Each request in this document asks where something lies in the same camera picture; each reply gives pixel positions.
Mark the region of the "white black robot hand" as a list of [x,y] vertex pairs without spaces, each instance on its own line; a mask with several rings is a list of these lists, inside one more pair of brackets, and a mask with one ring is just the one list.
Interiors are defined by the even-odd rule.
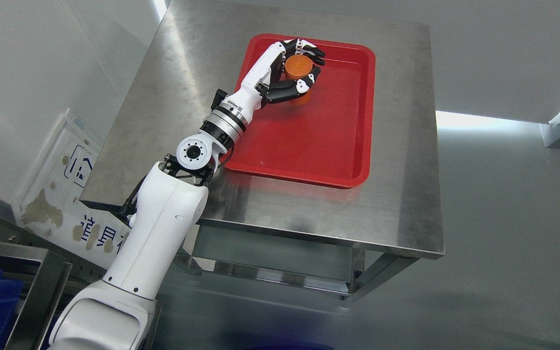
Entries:
[[[304,77],[281,80],[286,62],[291,57],[301,57],[310,66]],[[267,47],[240,83],[239,89],[227,95],[218,108],[239,113],[251,121],[254,111],[267,104],[277,104],[303,97],[315,84],[325,65],[325,53],[315,44],[293,38],[277,41]]]

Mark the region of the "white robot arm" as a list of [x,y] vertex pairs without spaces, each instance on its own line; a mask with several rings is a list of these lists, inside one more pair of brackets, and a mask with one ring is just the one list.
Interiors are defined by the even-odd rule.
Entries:
[[102,279],[80,291],[65,308],[49,338],[52,350],[137,350],[156,316],[157,294],[185,235],[200,219],[207,185],[169,173],[208,169],[236,142],[259,102],[229,96],[214,107],[195,135],[178,144],[175,159],[156,162],[142,182],[126,242]]

